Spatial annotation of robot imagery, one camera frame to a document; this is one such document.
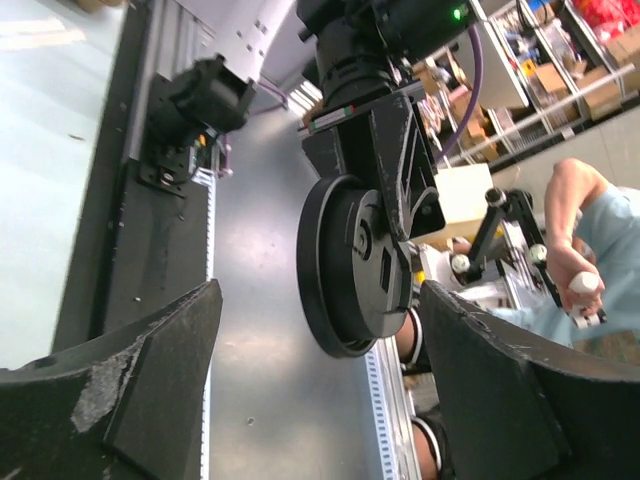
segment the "gray floor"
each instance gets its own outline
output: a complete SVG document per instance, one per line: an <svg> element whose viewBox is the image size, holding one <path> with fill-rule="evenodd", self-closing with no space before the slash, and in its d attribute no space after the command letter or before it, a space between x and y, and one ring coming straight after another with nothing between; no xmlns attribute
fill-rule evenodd
<svg viewBox="0 0 640 480"><path fill-rule="evenodd" d="M0 367L50 352L121 20L0 0Z"/></svg>
<svg viewBox="0 0 640 480"><path fill-rule="evenodd" d="M232 136L234 176L217 185L210 477L372 480L364 361L325 355L298 296L296 233L315 174L295 127L288 112L251 120Z"/></svg>

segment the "cardboard box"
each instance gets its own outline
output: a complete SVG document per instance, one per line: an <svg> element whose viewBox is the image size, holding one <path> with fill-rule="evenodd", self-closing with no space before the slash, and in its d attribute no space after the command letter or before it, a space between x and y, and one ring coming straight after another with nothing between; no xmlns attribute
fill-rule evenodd
<svg viewBox="0 0 640 480"><path fill-rule="evenodd" d="M465 149L471 149L487 140L484 128L478 120L471 120L467 124L467 129L460 137L460 143ZM496 145L488 145L478 152L479 161L493 162L500 157Z"/></svg>
<svg viewBox="0 0 640 480"><path fill-rule="evenodd" d="M606 67L601 66L587 72L584 77L576 82L578 88L582 89L593 82L600 80L609 75ZM618 110L622 106L622 95L618 85L612 80L597 90L584 96L584 100L589 107L589 113L592 120L608 115Z"/></svg>
<svg viewBox="0 0 640 480"><path fill-rule="evenodd" d="M445 168L438 171L435 181L446 226L413 239L414 243L433 245L453 237L475 235L487 212L484 195L493 187L489 166L476 164Z"/></svg>
<svg viewBox="0 0 640 480"><path fill-rule="evenodd" d="M550 107L569 96L569 87L564 83L552 63L546 63L536 68L531 87L542 108ZM562 127L578 118L580 118L580 112L574 104L567 105L547 117L553 128Z"/></svg>
<svg viewBox="0 0 640 480"><path fill-rule="evenodd" d="M533 12L533 15L536 17L539 25L545 25L551 22L554 18L556 18L556 14L553 11L553 7L551 4L546 3L544 7L539 7Z"/></svg>
<svg viewBox="0 0 640 480"><path fill-rule="evenodd" d="M451 50L449 49L447 49L447 60L449 61L449 65L451 65L453 76L458 81L458 83L460 85L466 85L467 76L465 75L464 71L460 68L460 65L458 65L458 62L456 62L455 58L453 58L453 55L451 54Z"/></svg>
<svg viewBox="0 0 640 480"><path fill-rule="evenodd" d="M422 88L429 95L435 95L445 88L444 85L438 82L433 70L425 62L420 62L413 66L413 78L420 80Z"/></svg>
<svg viewBox="0 0 640 480"><path fill-rule="evenodd" d="M451 103L449 105L449 110L451 111L451 116L455 119L456 122L462 121L462 117L464 117L464 113L467 111L470 100L471 92L468 90L465 93L455 97L453 100L450 97ZM471 120L477 120L481 125L484 125L484 112L482 111L482 107L480 105L476 105L476 107L473 109Z"/></svg>
<svg viewBox="0 0 640 480"><path fill-rule="evenodd" d="M640 90L640 25L631 27L622 35L607 43L607 50L618 67L633 63L636 71L624 76L624 91L631 93Z"/></svg>

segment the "foot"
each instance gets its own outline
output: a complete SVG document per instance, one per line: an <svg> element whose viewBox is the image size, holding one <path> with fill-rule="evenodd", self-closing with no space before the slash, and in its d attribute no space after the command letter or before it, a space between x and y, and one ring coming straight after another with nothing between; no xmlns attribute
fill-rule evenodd
<svg viewBox="0 0 640 480"><path fill-rule="evenodd" d="M409 355L406 357L404 374L416 375L423 373L431 373L431 362L427 355L427 344L422 332L422 322L415 308L409 310L409 317L413 326L413 345Z"/></svg>
<svg viewBox="0 0 640 480"><path fill-rule="evenodd" d="M422 433L424 439L426 439L431 456L430 458L424 458L425 456L428 457L429 454L425 455L423 453L421 455L419 453L418 460L420 465L435 465L437 480L453 480L455 478L455 472L440 405L436 405L428 412L418 413L416 417L412 419L412 422L420 433ZM423 443L422 441L423 439L416 439L416 450L418 452L420 452L419 445Z"/></svg>

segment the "light blue shirt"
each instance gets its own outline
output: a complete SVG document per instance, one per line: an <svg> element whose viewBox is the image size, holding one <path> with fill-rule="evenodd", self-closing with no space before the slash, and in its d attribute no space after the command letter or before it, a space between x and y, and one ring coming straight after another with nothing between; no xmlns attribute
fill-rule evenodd
<svg viewBox="0 0 640 480"><path fill-rule="evenodd" d="M607 323L580 330L553 299L535 309L492 309L491 313L549 340L571 347L575 342L624 331L640 332L640 201L611 186L582 215L576 236L596 255L605 284L602 295Z"/></svg>

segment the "person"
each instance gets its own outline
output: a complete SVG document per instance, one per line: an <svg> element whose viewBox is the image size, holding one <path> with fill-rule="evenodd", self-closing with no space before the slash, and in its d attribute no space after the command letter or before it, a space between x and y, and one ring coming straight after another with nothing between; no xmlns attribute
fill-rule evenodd
<svg viewBox="0 0 640 480"><path fill-rule="evenodd" d="M535 309L492 309L504 320L576 350L640 365L640 192L611 185L576 159L554 166L545 194L547 269L562 301L551 298ZM576 217L582 216L577 228ZM576 247L586 243L595 265ZM579 295L569 283L580 272L599 275L592 294ZM583 306L591 315L603 308L607 323L580 330L566 312ZM396 335L401 362L430 371L422 325L415 310ZM439 407L418 413L413 433L424 480L453 478L453 464Z"/></svg>

